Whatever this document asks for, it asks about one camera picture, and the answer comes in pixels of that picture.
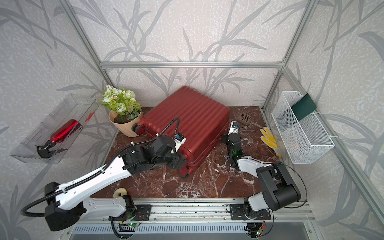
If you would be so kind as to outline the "red hard-shell suitcase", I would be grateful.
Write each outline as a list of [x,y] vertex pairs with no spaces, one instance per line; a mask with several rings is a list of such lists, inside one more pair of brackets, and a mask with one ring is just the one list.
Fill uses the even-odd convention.
[[146,113],[132,130],[150,137],[159,134],[173,119],[180,122],[164,133],[174,136],[181,133],[186,142],[179,149],[186,159],[179,171],[187,177],[203,163],[229,126],[230,109],[225,105],[183,86]]

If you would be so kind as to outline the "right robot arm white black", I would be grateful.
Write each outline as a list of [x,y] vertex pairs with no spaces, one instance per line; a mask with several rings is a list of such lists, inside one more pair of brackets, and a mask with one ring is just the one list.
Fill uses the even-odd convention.
[[231,167],[257,178],[261,188],[259,193],[245,198],[243,204],[229,205],[232,220],[270,220],[271,211],[289,209],[290,204],[302,199],[301,192],[284,163],[263,162],[246,155],[241,137],[237,133],[224,135],[222,143],[227,147]]

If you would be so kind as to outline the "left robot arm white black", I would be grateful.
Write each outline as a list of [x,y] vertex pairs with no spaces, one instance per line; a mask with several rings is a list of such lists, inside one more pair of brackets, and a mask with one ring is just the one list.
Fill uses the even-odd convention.
[[183,160],[178,153],[181,143],[142,142],[129,145],[115,154],[102,167],[65,184],[52,182],[45,187],[45,196],[21,209],[25,217],[43,217],[53,232],[75,225],[92,209],[101,209],[85,203],[90,196],[119,180],[163,165],[175,167]]

